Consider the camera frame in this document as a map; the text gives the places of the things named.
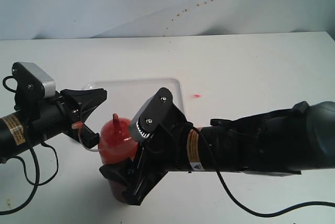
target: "red plastic bottle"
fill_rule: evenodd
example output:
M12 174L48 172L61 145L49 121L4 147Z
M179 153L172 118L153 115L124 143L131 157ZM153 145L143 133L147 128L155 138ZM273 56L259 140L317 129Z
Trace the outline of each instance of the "red plastic bottle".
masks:
M127 158L134 158L137 143L130 137L129 124L129 119L119 118L117 114L113 114L113 119L101 129L98 148L104 165L115 164ZM109 183L114 197L118 201L124 202L121 195L124 187L113 181L109 181Z

